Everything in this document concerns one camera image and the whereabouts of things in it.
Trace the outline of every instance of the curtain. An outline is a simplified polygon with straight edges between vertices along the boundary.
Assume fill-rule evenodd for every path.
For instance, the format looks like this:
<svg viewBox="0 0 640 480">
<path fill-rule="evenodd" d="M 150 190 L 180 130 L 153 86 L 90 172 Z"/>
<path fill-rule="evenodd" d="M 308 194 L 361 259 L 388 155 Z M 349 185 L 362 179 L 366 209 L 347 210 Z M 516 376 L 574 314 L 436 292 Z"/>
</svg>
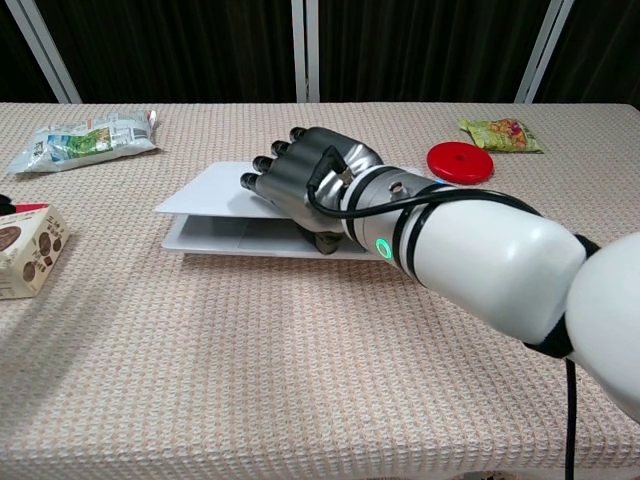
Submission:
<svg viewBox="0 0 640 480">
<path fill-rule="evenodd" d="M 319 0 L 323 101 L 513 102 L 549 0 Z"/>
<path fill-rule="evenodd" d="M 0 102 L 56 102 L 46 77 L 7 4 L 0 2 Z"/>
<path fill-rule="evenodd" d="M 37 0 L 91 102 L 295 102 L 290 0 Z"/>
<path fill-rule="evenodd" d="M 640 108 L 640 2 L 577 0 L 536 102 L 613 102 Z"/>
</svg>

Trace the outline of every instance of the chocolate cookie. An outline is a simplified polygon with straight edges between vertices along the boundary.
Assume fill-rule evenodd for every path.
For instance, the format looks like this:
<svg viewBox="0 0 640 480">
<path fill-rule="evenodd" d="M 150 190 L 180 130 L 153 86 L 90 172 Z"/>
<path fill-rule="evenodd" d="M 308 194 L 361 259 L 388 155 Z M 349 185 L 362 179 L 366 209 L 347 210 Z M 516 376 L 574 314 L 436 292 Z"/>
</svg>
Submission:
<svg viewBox="0 0 640 480">
<path fill-rule="evenodd" d="M 36 278 L 36 267 L 33 262 L 27 262 L 24 264 L 24 268 L 22 269 L 22 279 L 25 282 L 30 282 Z"/>
<path fill-rule="evenodd" d="M 0 228 L 0 252 L 13 245 L 13 242 L 20 237 L 20 233 L 22 233 L 20 227 Z"/>
<path fill-rule="evenodd" d="M 40 246 L 40 253 L 43 257 L 46 257 L 51 253 L 51 237 L 47 232 L 42 232 L 38 237 L 38 245 Z"/>
</svg>

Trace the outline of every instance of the plastic bag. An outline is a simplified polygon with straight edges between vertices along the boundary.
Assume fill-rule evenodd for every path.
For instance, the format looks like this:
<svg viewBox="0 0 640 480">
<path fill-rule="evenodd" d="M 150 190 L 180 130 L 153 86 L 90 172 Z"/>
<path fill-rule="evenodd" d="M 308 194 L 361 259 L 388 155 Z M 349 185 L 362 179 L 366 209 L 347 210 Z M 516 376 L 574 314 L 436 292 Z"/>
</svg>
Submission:
<svg viewBox="0 0 640 480">
<path fill-rule="evenodd" d="M 153 150 L 156 116 L 155 110 L 109 113 L 74 125 L 41 128 L 6 171 L 61 172 Z"/>
<path fill-rule="evenodd" d="M 536 137 L 515 118 L 495 121 L 462 119 L 458 126 L 469 132 L 473 142 L 485 150 L 542 153 Z"/>
</svg>

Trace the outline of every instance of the textured tablecloth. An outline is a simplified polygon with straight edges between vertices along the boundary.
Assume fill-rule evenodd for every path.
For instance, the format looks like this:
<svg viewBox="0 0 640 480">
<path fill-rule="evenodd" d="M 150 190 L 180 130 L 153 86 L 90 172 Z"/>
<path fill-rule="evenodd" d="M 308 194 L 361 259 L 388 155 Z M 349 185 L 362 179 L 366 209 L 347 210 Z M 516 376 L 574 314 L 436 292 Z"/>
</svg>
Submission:
<svg viewBox="0 0 640 480">
<path fill-rule="evenodd" d="M 171 218 L 153 208 L 211 162 L 268 154 L 296 125 L 425 171 L 431 146 L 470 141 L 461 117 L 515 116 L 545 154 L 494 155 L 485 185 L 607 244 L 640 229 L 638 111 L 149 106 L 157 153 L 0 176 L 0 193 L 52 203 L 72 231 L 39 296 L 0 303 L 0 478 L 559 477 L 561 361 L 383 262 L 168 253 Z M 0 104 L 2 164 L 38 126 L 138 107 Z M 640 474 L 640 426 L 580 369 L 578 391 L 578 478 Z"/>
</svg>

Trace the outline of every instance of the food package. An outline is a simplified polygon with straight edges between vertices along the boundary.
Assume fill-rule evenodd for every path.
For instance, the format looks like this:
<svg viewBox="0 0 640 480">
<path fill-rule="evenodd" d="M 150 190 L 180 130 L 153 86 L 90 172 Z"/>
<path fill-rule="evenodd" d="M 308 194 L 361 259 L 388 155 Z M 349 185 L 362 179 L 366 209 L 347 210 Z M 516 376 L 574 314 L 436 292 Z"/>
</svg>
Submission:
<svg viewBox="0 0 640 480">
<path fill-rule="evenodd" d="M 458 126 L 471 135 L 478 147 L 485 150 L 542 153 L 542 147 L 533 133 L 515 118 L 494 121 L 462 119 Z"/>
<path fill-rule="evenodd" d="M 0 300 L 37 295 L 69 239 L 53 206 L 27 207 L 0 217 Z"/>
<path fill-rule="evenodd" d="M 73 125 L 39 129 L 9 173 L 61 172 L 156 148 L 151 141 L 156 111 L 109 113 Z"/>
</svg>

